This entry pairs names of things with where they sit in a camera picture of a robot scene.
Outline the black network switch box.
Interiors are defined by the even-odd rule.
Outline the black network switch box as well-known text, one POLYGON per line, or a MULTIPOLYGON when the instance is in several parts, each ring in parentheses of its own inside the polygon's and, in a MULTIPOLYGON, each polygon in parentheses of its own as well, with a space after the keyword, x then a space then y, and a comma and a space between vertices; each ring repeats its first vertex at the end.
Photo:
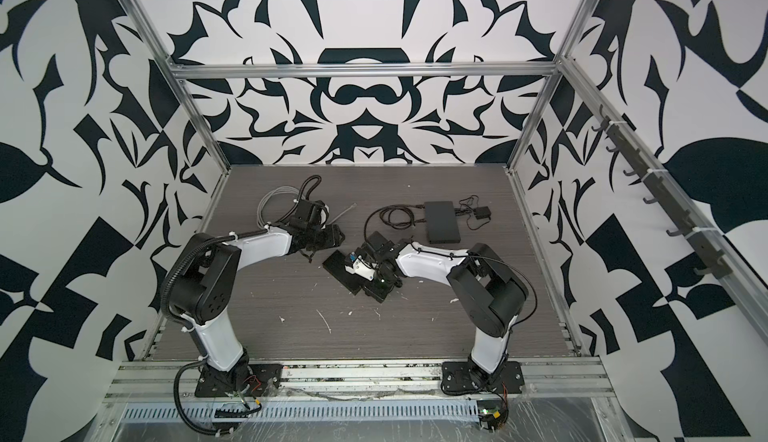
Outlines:
POLYGON ((431 244, 452 244, 461 241, 455 207, 450 201, 424 203, 426 233, 431 244))

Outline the black wall power adapter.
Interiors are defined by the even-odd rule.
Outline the black wall power adapter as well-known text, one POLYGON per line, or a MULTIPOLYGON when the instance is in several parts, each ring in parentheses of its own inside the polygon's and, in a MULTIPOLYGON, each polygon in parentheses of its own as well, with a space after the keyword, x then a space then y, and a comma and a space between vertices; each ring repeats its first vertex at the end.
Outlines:
POLYGON ((471 231, 480 230, 492 220, 492 212, 488 206, 480 203, 480 197, 472 194, 458 201, 458 208, 454 209, 456 216, 465 216, 467 228, 471 231))

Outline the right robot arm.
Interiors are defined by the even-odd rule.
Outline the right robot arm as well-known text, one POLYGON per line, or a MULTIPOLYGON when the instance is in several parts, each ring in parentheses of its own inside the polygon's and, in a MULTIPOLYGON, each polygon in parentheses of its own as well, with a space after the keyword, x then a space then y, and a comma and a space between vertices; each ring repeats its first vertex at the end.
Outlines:
POLYGON ((382 302, 405 278, 450 287, 475 327, 465 362, 442 365, 441 391, 459 396, 501 393, 513 376, 506 369, 508 344, 529 291, 518 272, 484 243, 450 250, 409 239, 394 242, 375 232, 345 257, 366 294, 382 302))

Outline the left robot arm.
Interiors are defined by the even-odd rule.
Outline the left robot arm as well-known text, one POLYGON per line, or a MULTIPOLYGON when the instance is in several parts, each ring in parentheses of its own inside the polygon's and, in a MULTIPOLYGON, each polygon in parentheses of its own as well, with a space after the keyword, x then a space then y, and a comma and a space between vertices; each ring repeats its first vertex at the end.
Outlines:
POLYGON ((181 402, 181 376, 197 369, 218 391, 239 398, 250 390, 253 379, 247 350, 238 340, 228 314, 238 271, 294 253, 311 261, 317 252, 338 248, 344 242, 339 226, 329 221, 327 205, 311 198, 321 182, 320 175, 309 176, 298 189, 292 208, 254 231, 222 236, 195 234, 161 284, 163 315, 189 333, 199 351, 196 361, 178 369, 173 398, 181 420, 200 435, 219 437, 225 430, 202 426, 189 417, 181 402))

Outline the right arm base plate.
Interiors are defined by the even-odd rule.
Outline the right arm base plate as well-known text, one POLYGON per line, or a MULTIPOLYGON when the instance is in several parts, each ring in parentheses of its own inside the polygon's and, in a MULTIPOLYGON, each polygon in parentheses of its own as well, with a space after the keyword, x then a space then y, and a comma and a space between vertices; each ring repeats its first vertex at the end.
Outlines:
POLYGON ((440 389, 449 396, 480 392, 520 394, 524 385, 521 365, 517 361, 503 361, 493 373, 483 371, 471 360, 446 361, 441 365, 440 389))

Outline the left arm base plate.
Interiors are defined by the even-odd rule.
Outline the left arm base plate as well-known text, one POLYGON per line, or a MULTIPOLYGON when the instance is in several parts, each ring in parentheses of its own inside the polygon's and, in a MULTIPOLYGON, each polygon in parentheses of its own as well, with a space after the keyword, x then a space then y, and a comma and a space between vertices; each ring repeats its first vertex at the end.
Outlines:
POLYGON ((280 387, 283 365, 241 363, 228 372, 204 365, 194 392, 198 398, 243 396, 258 398, 280 387))

